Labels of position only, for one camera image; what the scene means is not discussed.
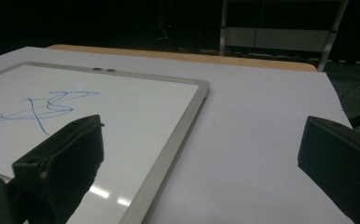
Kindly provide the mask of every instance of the black object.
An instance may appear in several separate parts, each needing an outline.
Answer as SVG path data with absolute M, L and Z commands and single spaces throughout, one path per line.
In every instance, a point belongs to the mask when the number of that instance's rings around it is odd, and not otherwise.
M 65 223 L 104 160 L 99 115 L 75 120 L 12 164 L 0 179 L 0 223 Z
M 360 133 L 308 117 L 298 166 L 346 216 L 360 223 Z

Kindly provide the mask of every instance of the dark background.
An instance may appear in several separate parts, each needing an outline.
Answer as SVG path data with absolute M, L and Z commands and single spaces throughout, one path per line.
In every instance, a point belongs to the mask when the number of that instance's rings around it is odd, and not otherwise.
M 267 1 L 261 16 L 261 3 L 229 5 L 228 25 L 327 29 L 338 5 Z M 54 44 L 216 54 L 221 7 L 221 0 L 0 0 L 0 54 Z M 330 59 L 360 62 L 360 0 L 350 0 Z

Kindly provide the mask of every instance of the blue scribble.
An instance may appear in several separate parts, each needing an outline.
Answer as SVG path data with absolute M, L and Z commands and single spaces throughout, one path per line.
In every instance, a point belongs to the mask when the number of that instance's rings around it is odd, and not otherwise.
M 20 103 L 26 103 L 26 109 L 11 114 L 2 113 L 0 121 L 12 119 L 35 119 L 43 133 L 49 135 L 44 129 L 42 119 L 56 118 L 72 112 L 74 109 L 69 105 L 63 105 L 64 102 L 72 101 L 78 98 L 99 95 L 96 91 L 51 91 L 50 98 L 26 98 Z

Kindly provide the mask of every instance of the metal frame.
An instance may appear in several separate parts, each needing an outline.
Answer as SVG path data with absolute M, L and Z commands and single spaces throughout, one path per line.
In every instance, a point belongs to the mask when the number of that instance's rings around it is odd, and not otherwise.
M 198 86 L 197 91 L 187 105 L 187 108 L 185 109 L 180 120 L 177 122 L 177 125 L 174 127 L 168 141 L 164 145 L 163 149 L 160 151 L 159 155 L 155 159 L 155 162 L 150 167 L 150 170 L 148 171 L 148 174 L 146 175 L 144 181 L 135 193 L 132 199 L 132 203 L 129 205 L 119 222 L 121 224 L 141 223 L 145 218 L 145 214 L 148 208 L 153 203 L 155 196 L 158 194 L 159 188 L 164 182 L 164 178 L 169 174 L 170 167 L 173 165 L 176 156 L 181 152 L 183 142 L 187 140 L 187 135 L 192 129 L 193 122 L 195 122 L 195 119 L 198 117 L 199 112 L 202 109 L 205 99 L 208 97 L 210 84 L 207 81 L 192 78 L 166 77 L 117 71 L 114 69 L 88 68 L 36 62 L 19 63 L 10 66 L 7 69 L 1 70 L 0 75 L 23 65 L 58 68 L 63 70 L 88 72 L 92 74 L 101 74 L 106 76 L 131 77 L 157 80 L 162 82 L 175 82 Z
M 227 45 L 227 15 L 228 15 L 228 2 L 255 2 L 256 0 L 223 0 L 223 6 L 222 6 L 222 16 L 221 16 L 221 32 L 220 32 L 220 46 L 219 46 L 219 55 L 224 56 L 226 51 L 226 45 Z M 301 2 L 305 0 L 263 0 L 267 2 Z M 333 26 L 331 27 L 331 30 L 328 31 L 325 43 L 322 46 L 322 50 L 319 50 L 318 52 L 321 52 L 319 64 L 317 66 L 317 70 L 319 72 L 323 72 L 325 69 L 325 64 L 328 60 L 329 53 L 331 52 L 332 46 L 334 44 L 335 38 L 337 37 L 337 33 L 339 30 L 339 25 L 342 20 L 343 14 L 345 12 L 346 6 L 348 5 L 349 0 L 315 0 L 316 2 L 332 2 L 332 1 L 340 1 L 340 6 L 337 12 L 337 16 L 334 20 Z

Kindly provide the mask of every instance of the white surface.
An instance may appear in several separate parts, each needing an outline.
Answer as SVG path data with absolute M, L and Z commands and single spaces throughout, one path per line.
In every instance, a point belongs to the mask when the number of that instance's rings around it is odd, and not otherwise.
M 297 166 L 309 115 L 350 126 L 325 74 L 34 48 L 0 57 L 0 69 L 31 60 L 210 82 L 145 223 L 352 223 Z
M 5 72 L 0 75 L 0 116 L 10 119 L 0 121 L 0 174 L 13 177 L 10 164 L 46 140 L 47 133 L 99 114 L 104 162 L 68 223 L 119 223 L 197 89 L 31 65 Z M 81 97 L 84 91 L 95 94 Z

